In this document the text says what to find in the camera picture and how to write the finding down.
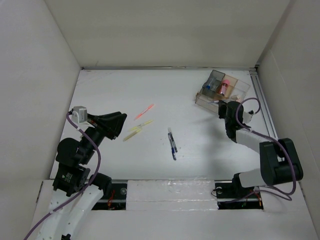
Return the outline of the white correction fluid bottle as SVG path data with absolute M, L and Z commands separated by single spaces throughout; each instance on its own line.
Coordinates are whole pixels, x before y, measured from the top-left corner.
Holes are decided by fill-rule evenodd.
M 214 83 L 216 81 L 216 77 L 209 77 L 208 80 L 203 84 L 204 89 L 208 89 L 214 91 Z

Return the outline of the blue ballpoint pen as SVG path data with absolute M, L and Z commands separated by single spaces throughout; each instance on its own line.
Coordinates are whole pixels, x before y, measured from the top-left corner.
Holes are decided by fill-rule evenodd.
M 170 136 L 170 133 L 171 133 L 171 129 L 168 128 L 168 139 L 169 139 L 169 143 L 170 143 L 170 147 L 171 147 L 171 154 L 172 154 L 172 158 L 174 161 L 177 160 L 177 157 L 176 157 L 176 152 L 175 152 L 175 149 L 174 149 L 174 146 L 173 146 L 173 143 L 172 143 L 172 140 L 171 140 L 171 136 Z

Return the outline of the black blue gel pen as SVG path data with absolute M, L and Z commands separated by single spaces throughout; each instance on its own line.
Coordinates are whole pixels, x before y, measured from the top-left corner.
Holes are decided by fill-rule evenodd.
M 171 137 L 171 141 L 172 141 L 172 144 L 173 144 L 174 151 L 177 153 L 178 149 L 177 149 L 173 134 L 171 132 L 169 134 L 170 134 L 170 137 Z

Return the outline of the white eraser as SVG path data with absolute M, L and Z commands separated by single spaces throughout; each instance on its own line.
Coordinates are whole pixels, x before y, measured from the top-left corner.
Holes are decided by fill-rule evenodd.
M 237 98 L 241 98 L 240 95 L 233 95 L 230 97 L 230 99 L 232 99 L 233 101 L 236 101 Z

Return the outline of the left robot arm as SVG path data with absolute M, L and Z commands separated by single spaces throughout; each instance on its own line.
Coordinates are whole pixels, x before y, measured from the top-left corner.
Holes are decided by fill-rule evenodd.
M 57 147 L 58 169 L 48 213 L 39 221 L 38 240 L 74 240 L 89 212 L 112 191 L 112 179 L 99 173 L 102 154 L 99 145 L 115 140 L 127 115 L 119 111 L 92 115 L 83 106 L 73 107 L 67 121 L 81 133 L 80 140 L 65 138 Z

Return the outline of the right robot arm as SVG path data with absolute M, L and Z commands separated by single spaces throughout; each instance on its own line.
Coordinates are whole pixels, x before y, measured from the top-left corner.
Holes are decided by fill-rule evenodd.
M 259 168 L 233 176 L 228 188 L 231 195 L 229 203 L 260 193 L 291 201 L 297 182 L 304 176 L 294 142 L 289 138 L 275 139 L 253 130 L 245 122 L 241 102 L 219 100 L 218 117 L 224 120 L 226 135 L 230 140 L 259 155 Z

